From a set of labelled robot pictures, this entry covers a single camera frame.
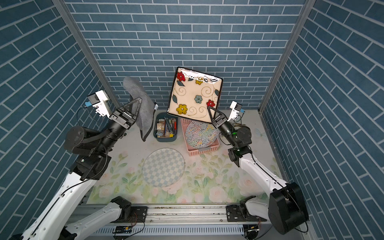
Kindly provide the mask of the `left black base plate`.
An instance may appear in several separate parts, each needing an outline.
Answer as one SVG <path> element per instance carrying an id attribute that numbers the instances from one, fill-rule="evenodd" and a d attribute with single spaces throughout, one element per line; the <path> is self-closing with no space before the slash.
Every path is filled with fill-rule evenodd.
<path id="1" fill-rule="evenodd" d="M 145 222 L 148 208 L 144 206 L 116 206 L 108 208 L 112 223 Z"/>

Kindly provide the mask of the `aluminium mounting rail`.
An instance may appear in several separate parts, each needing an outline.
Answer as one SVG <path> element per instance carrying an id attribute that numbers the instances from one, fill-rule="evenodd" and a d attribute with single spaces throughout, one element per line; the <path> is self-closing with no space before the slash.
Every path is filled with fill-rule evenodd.
<path id="1" fill-rule="evenodd" d="M 226 223 L 258 223 L 258 222 L 228 222 L 226 206 L 233 204 L 133 204 L 132 206 L 144 206 L 148 208 L 147 224 L 226 224 Z M 262 211 L 256 216 L 266 219 L 263 224 L 269 224 L 266 204 L 256 203 Z"/>

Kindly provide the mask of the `right small circuit board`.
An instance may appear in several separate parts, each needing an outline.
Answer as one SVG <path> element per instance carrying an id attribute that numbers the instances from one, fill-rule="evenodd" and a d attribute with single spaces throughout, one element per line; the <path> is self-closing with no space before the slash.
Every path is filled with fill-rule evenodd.
<path id="1" fill-rule="evenodd" d="M 243 230 L 246 240 L 256 240 L 260 232 L 260 227 L 258 225 L 243 225 Z"/>

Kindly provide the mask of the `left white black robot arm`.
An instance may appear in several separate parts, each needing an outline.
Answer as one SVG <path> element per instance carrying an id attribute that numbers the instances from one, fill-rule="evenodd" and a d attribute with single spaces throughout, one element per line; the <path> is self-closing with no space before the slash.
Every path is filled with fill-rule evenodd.
<path id="1" fill-rule="evenodd" d="M 81 126 L 69 130 L 64 148 L 78 158 L 40 216 L 22 234 L 11 236 L 12 240 L 84 240 L 109 223 L 132 220 L 131 202 L 115 197 L 78 223 L 67 223 L 84 195 L 103 176 L 111 161 L 109 150 L 136 122 L 141 105 L 138 97 L 110 113 L 101 132 Z"/>

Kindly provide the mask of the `pink plastic basket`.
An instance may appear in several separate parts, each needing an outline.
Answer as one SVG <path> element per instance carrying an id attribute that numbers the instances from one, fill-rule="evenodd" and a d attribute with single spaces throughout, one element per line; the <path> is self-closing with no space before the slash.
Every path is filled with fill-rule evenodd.
<path id="1" fill-rule="evenodd" d="M 186 137 L 185 137 L 185 131 L 187 129 L 187 126 L 192 122 L 192 120 L 189 120 L 189 119 L 185 119 L 185 118 L 181 118 L 181 128 L 182 128 L 182 132 L 183 132 L 183 135 L 184 135 L 184 140 L 185 140 L 185 143 L 186 143 L 186 146 L 187 146 L 187 150 L 188 150 L 188 153 L 190 156 L 195 156 L 195 155 L 200 155 L 200 154 L 203 154 L 203 153 L 208 153 L 208 152 L 213 152 L 213 151 L 217 151 L 219 149 L 219 146 L 220 146 L 220 142 L 219 142 L 219 136 L 217 137 L 217 139 L 214 141 L 213 144 L 211 144 L 210 146 L 206 147 L 206 148 L 202 148 L 202 149 L 193 149 L 192 147 L 190 147 L 188 144 L 187 144 L 187 141 L 186 141 Z"/>

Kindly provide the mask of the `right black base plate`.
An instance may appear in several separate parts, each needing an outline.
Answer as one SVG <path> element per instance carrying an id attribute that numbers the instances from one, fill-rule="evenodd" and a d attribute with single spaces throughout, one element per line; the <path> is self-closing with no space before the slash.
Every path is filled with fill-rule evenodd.
<path id="1" fill-rule="evenodd" d="M 267 220 L 259 216 L 252 216 L 244 204 L 233 204 L 226 206 L 228 222 L 266 222 Z"/>

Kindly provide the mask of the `grey green cleaning cloth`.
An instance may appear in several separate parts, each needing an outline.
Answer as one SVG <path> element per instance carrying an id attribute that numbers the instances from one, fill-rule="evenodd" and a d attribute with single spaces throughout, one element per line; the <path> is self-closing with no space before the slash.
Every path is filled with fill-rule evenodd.
<path id="1" fill-rule="evenodd" d="M 125 77 L 123 87 L 133 99 L 139 98 L 140 107 L 136 124 L 140 129 L 141 138 L 145 142 L 153 130 L 154 116 L 158 106 L 152 101 L 139 80 Z"/>

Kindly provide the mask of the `small circuit board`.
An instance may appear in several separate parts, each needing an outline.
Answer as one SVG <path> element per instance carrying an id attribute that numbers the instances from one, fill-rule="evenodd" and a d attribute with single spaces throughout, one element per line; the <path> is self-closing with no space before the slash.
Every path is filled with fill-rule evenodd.
<path id="1" fill-rule="evenodd" d="M 246 240 L 256 240 L 260 232 L 260 227 L 258 225 L 243 225 L 243 230 Z"/>
<path id="2" fill-rule="evenodd" d="M 116 226 L 113 234 L 131 234 L 133 226 Z"/>

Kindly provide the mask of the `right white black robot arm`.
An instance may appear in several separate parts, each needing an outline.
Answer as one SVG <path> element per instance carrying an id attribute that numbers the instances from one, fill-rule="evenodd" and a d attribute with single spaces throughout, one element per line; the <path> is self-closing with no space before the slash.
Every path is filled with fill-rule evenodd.
<path id="1" fill-rule="evenodd" d="M 228 150 L 230 160 L 247 172 L 269 195 L 268 204 L 260 203 L 255 197 L 242 200 L 242 218 L 246 221 L 252 217 L 267 220 L 282 235 L 307 224 L 309 214 L 301 188 L 296 183 L 287 183 L 279 178 L 257 160 L 250 147 L 250 128 L 245 125 L 235 128 L 224 113 L 213 107 L 208 107 L 208 113 L 212 125 L 232 146 Z"/>

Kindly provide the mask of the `teal stationery bin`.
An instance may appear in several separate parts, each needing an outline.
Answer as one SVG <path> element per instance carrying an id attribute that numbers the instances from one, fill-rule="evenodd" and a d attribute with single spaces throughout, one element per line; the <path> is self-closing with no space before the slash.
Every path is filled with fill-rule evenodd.
<path id="1" fill-rule="evenodd" d="M 155 118 L 154 137 L 158 142 L 174 142 L 177 139 L 178 118 L 166 112 L 159 113 Z"/>

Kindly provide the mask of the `square flower pattern plate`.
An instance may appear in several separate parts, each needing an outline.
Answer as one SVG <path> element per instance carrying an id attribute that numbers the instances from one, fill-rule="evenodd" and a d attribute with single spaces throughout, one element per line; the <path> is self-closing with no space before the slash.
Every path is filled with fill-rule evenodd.
<path id="1" fill-rule="evenodd" d="M 178 67 L 167 112 L 172 116 L 211 123 L 208 107 L 218 107 L 222 87 L 222 78 Z"/>

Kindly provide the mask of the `left small circuit board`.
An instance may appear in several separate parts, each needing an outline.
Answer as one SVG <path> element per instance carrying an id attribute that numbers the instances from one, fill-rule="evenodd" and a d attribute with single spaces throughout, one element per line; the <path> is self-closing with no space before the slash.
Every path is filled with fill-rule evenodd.
<path id="1" fill-rule="evenodd" d="M 131 234 L 133 226 L 116 226 L 113 234 Z"/>

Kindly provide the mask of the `round colourful doodle plate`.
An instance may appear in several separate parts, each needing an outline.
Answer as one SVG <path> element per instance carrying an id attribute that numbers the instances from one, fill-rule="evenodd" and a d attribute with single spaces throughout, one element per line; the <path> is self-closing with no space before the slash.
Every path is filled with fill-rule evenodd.
<path id="1" fill-rule="evenodd" d="M 212 124 L 192 121 L 185 131 L 187 144 L 193 149 L 202 149 L 214 143 L 219 130 Z"/>

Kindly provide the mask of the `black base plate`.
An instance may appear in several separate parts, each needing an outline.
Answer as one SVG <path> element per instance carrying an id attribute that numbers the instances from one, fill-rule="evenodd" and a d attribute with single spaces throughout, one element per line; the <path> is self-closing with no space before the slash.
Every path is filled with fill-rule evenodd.
<path id="1" fill-rule="evenodd" d="M 145 222 L 148 208 L 144 206 L 116 206 L 108 208 L 112 223 Z"/>
<path id="2" fill-rule="evenodd" d="M 259 216 L 252 216 L 244 204 L 233 204 L 226 206 L 228 222 L 266 222 L 267 220 Z"/>

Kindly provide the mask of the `round blue checkered plate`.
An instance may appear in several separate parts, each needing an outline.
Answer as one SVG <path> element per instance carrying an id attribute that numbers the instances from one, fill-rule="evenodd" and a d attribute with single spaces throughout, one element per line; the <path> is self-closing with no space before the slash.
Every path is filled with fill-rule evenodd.
<path id="1" fill-rule="evenodd" d="M 185 160 L 181 153 L 163 148 L 151 153 L 144 161 L 142 175 L 150 186 L 164 188 L 175 184 L 183 175 Z"/>

